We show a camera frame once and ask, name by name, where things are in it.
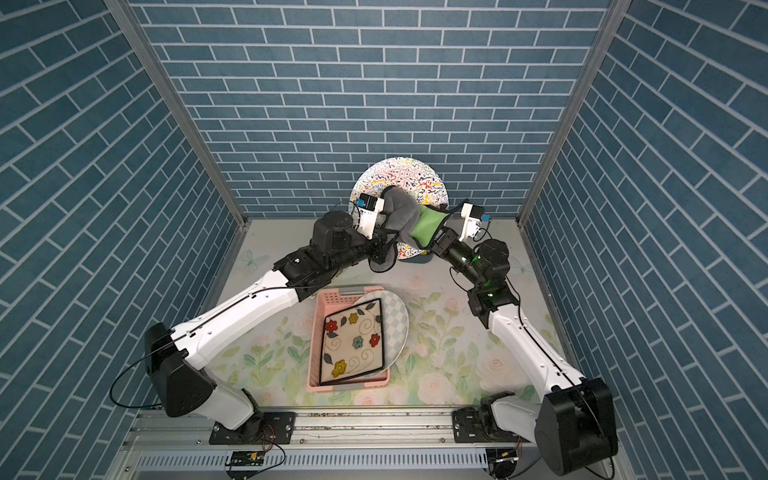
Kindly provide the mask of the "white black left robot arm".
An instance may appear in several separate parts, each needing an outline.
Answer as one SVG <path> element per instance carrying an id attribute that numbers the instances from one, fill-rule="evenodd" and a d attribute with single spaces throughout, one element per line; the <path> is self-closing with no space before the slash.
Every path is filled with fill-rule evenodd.
<path id="1" fill-rule="evenodd" d="M 228 430 L 255 422 L 253 397 L 208 372 L 209 363 L 263 321 L 329 285 L 343 269 L 361 261 L 383 265 L 396 259 L 398 236 L 377 225 L 359 231 L 351 215 L 332 211 L 314 223 L 307 245 L 276 261 L 240 293 L 173 327 L 149 327 L 145 369 L 165 414 L 194 413 Z"/>

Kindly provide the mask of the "square floral plate black rim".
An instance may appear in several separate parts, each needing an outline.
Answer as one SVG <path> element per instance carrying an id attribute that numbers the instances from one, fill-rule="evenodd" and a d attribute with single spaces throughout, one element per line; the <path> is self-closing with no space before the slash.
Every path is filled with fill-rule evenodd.
<path id="1" fill-rule="evenodd" d="M 333 385 L 382 371 L 385 360 L 382 323 L 379 298 L 326 316 L 318 383 Z"/>

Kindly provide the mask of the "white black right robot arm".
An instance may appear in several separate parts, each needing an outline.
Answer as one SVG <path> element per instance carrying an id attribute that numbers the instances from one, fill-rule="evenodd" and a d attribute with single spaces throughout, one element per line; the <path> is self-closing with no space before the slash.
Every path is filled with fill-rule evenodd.
<path id="1" fill-rule="evenodd" d="M 521 297 L 507 278 L 507 245 L 487 239 L 471 247 L 442 227 L 430 249 L 471 282 L 471 313 L 513 354 L 539 396 L 532 403 L 498 393 L 477 407 L 455 411 L 456 441 L 527 440 L 559 476 L 612 460 L 618 452 L 612 393 L 602 379 L 589 379 L 571 366 L 524 315 Z"/>

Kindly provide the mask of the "round colourful squiggle plate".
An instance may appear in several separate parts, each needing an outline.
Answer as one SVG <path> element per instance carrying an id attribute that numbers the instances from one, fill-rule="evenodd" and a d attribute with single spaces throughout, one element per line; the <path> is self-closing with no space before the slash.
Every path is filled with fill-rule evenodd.
<path id="1" fill-rule="evenodd" d="M 361 193 L 379 197 L 384 189 L 399 187 L 408 192 L 419 204 L 448 208 L 447 189 L 437 172 L 427 164 L 410 157 L 393 157 L 369 167 L 357 180 L 350 195 L 349 213 L 358 226 L 358 213 L 354 202 Z M 398 245 L 397 261 L 409 258 L 423 250 L 405 244 Z"/>

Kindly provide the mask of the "grey green cleaning cloth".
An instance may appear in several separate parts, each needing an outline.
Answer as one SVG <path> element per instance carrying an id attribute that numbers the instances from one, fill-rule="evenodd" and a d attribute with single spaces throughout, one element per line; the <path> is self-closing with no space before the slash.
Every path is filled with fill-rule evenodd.
<path id="1" fill-rule="evenodd" d="M 433 236 L 453 214 L 446 206 L 438 208 L 419 204 L 408 192 L 396 186 L 384 189 L 379 198 L 385 200 L 385 206 L 378 215 L 374 232 L 389 230 L 396 233 L 397 248 L 399 244 L 405 244 L 417 250 L 429 251 Z M 375 273 L 384 273 L 392 269 L 394 264 L 369 263 L 369 267 Z"/>

